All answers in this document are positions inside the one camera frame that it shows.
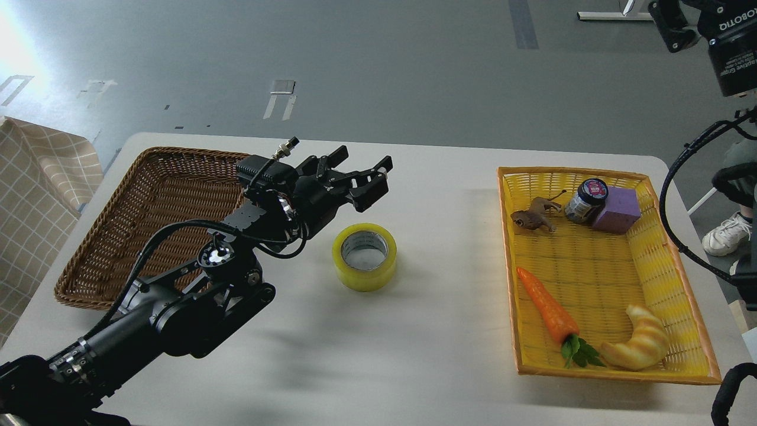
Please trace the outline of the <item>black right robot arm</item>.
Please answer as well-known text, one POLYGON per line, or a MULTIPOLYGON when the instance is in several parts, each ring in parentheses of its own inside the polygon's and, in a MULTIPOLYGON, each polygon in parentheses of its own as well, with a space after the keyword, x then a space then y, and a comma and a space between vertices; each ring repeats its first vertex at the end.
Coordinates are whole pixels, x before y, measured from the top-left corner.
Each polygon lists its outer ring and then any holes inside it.
MULTIPOLYGON (((689 25, 680 1, 652 1, 648 11, 670 52, 679 52, 705 40, 714 75, 725 97, 742 97, 755 92, 756 9, 754 1, 687 1, 700 12, 697 26, 689 25)), ((755 310, 755 135, 743 129, 743 122, 755 123, 755 108, 721 120, 706 128, 676 158, 662 187, 660 216, 663 227, 680 253, 734 286, 746 308, 755 310), (671 230, 666 216, 668 187, 678 169, 700 149, 720 135, 733 130, 741 135, 733 144, 726 162, 712 178, 712 186, 740 207, 730 218, 702 239, 704 251, 722 257, 735 253, 743 241, 750 250, 736 260, 729 272, 714 267, 694 254, 671 230)))

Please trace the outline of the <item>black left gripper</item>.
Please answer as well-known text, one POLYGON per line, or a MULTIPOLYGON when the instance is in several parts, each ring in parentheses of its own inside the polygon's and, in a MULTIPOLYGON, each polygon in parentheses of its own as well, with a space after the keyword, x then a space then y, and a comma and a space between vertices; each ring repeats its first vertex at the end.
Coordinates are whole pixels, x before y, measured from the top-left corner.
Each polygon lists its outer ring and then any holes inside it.
POLYGON ((319 180, 348 158, 346 145, 327 156, 308 156, 296 167, 283 173, 284 193, 295 213, 291 231, 294 234, 318 234, 336 216, 339 208, 351 203, 358 212, 368 210, 389 192, 387 174, 394 167, 386 156, 375 166, 362 172, 335 172, 331 187, 319 180))

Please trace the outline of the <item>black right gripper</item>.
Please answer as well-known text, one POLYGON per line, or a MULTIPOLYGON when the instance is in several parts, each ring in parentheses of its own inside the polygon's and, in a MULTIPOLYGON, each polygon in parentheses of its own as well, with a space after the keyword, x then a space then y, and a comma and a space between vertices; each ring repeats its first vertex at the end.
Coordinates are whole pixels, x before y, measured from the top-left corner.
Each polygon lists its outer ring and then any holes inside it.
MULTIPOLYGON (((697 45, 680 1, 649 1, 647 11, 671 53, 697 45)), ((708 55, 724 97, 756 87, 756 2, 705 1, 698 32, 708 41, 708 55)))

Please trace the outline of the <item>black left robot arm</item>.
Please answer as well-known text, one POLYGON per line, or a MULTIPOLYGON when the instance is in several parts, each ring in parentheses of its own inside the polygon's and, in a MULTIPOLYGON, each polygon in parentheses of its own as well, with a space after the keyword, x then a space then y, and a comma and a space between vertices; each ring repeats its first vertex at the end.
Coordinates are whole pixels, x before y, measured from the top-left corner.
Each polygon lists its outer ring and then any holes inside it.
POLYGON ((343 145, 296 167, 283 163, 298 143, 236 163, 243 202, 221 221, 184 220, 152 234, 108 312, 74 343, 48 358, 5 362, 2 424, 130 424, 100 412, 103 400, 163 354, 209 355, 273 301, 257 251, 294 258, 341 206, 363 212, 389 191, 392 157, 340 172, 343 145))

